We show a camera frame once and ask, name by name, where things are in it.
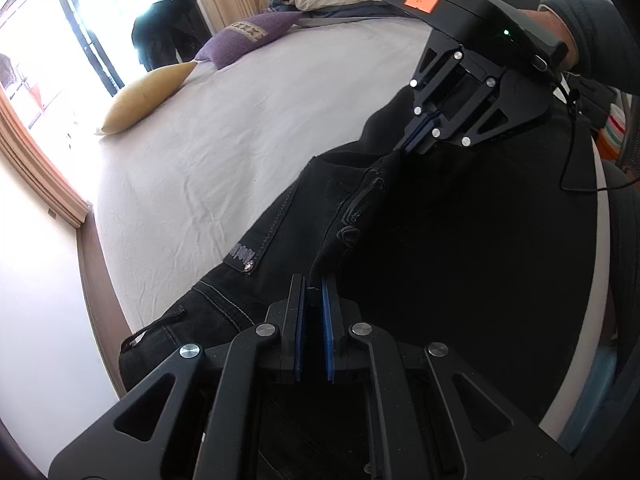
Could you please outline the grey sleeved right forearm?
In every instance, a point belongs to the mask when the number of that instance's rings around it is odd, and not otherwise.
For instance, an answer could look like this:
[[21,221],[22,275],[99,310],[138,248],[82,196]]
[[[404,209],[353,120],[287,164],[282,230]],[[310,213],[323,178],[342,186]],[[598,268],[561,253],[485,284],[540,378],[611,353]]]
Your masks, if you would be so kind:
[[544,0],[567,34],[570,54],[563,66],[571,73],[639,94],[639,45],[608,0]]

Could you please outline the person's right hand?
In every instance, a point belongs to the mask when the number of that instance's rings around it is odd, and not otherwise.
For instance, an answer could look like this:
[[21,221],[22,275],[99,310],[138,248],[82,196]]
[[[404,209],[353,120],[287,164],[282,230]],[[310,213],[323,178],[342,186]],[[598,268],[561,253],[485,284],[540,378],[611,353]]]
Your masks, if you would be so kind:
[[559,14],[552,11],[548,6],[541,6],[538,9],[538,18],[546,29],[553,32],[555,36],[561,39],[567,46],[567,55],[561,62],[562,72],[571,70],[579,60],[579,53],[574,36],[570,32],[567,24],[560,18]]

